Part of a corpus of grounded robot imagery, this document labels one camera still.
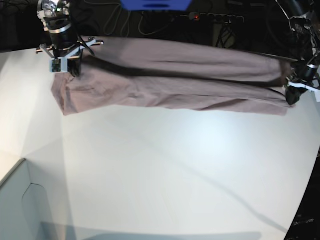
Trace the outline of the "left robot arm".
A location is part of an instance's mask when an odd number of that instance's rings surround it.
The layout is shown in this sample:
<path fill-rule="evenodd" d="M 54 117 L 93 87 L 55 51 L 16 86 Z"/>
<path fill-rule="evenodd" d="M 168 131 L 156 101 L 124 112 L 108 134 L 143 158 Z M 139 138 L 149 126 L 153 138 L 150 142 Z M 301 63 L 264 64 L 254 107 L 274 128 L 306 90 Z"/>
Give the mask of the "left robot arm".
<path fill-rule="evenodd" d="M 270 26 L 272 8 L 284 14 L 288 28 L 295 38 L 290 47 L 274 35 Z M 320 92 L 320 2 L 318 0 L 272 0 L 266 13 L 266 26 L 274 41 L 297 56 L 291 63 L 292 73 L 286 78 L 286 101 L 296 104 L 306 92 Z"/>

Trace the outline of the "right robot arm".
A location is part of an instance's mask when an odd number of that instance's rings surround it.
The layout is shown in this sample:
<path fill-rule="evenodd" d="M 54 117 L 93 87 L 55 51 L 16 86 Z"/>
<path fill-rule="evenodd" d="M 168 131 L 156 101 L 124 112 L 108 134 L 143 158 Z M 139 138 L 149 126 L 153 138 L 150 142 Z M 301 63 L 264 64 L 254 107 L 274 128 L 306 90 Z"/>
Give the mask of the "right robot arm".
<path fill-rule="evenodd" d="M 49 56 L 50 72 L 80 76 L 83 51 L 87 50 L 94 56 L 91 47 L 103 45 L 104 41 L 94 37 L 83 40 L 73 23 L 69 0 L 39 0 L 37 17 L 48 33 L 51 45 L 41 44 L 36 53 L 46 53 Z"/>

